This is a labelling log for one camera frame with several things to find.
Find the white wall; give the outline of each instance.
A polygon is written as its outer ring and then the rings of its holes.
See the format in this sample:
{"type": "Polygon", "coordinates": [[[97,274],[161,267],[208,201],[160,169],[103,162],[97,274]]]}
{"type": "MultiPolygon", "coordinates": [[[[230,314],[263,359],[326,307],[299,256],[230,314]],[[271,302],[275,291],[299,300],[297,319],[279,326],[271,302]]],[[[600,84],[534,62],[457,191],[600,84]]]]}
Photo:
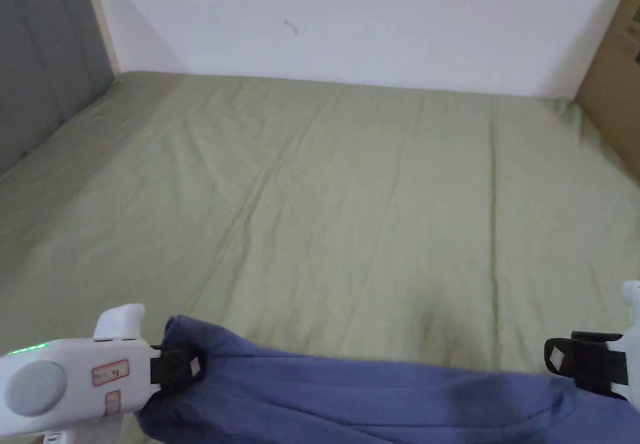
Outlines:
{"type": "Polygon", "coordinates": [[[574,97],[618,4],[102,1],[123,71],[278,76],[554,97],[574,97]]]}

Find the label sticker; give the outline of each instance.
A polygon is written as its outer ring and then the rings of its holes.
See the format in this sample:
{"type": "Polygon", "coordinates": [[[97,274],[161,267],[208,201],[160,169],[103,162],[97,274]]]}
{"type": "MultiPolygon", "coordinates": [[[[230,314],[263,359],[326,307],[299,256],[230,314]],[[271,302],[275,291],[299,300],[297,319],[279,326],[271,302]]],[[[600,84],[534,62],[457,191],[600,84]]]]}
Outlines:
{"type": "Polygon", "coordinates": [[[104,397],[104,415],[111,416],[119,413],[121,409],[121,392],[113,391],[107,392],[104,397]]]}
{"type": "Polygon", "coordinates": [[[191,361],[191,376],[197,375],[200,370],[198,358],[195,358],[191,361]]]}
{"type": "Polygon", "coordinates": [[[554,347],[554,350],[552,350],[551,356],[549,357],[549,361],[551,361],[558,372],[560,372],[560,367],[562,366],[563,359],[564,354],[562,353],[562,351],[557,347],[554,347]]]}
{"type": "Polygon", "coordinates": [[[112,381],[126,378],[129,375],[129,361],[113,362],[105,366],[96,367],[91,371],[91,381],[95,387],[112,381]]]}

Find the gray upholstered headboard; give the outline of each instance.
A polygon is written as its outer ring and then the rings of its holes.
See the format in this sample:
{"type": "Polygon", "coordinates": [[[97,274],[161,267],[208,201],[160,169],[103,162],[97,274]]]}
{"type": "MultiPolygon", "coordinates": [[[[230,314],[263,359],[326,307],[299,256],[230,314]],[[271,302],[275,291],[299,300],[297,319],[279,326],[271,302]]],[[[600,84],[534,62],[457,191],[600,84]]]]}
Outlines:
{"type": "Polygon", "coordinates": [[[91,0],[0,0],[0,174],[112,80],[91,0]]]}

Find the round gray button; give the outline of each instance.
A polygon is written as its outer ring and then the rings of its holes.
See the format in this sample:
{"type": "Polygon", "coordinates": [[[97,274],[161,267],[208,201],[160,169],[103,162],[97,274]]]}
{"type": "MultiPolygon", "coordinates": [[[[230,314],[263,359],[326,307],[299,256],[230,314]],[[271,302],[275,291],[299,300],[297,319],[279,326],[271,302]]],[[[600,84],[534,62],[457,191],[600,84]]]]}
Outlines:
{"type": "Polygon", "coordinates": [[[11,375],[4,390],[4,400],[14,413],[35,417],[57,405],[65,389],[66,378],[59,365],[35,361],[11,375]]]}

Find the mattress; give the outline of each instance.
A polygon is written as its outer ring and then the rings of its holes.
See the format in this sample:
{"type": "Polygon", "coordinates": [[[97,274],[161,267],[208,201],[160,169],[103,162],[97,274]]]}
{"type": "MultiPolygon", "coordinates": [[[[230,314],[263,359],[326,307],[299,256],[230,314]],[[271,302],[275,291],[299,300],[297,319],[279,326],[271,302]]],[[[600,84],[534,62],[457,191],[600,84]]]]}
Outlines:
{"type": "Polygon", "coordinates": [[[2,352],[146,307],[290,352],[538,372],[622,332],[640,190],[564,101],[149,72],[0,178],[2,352]]]}

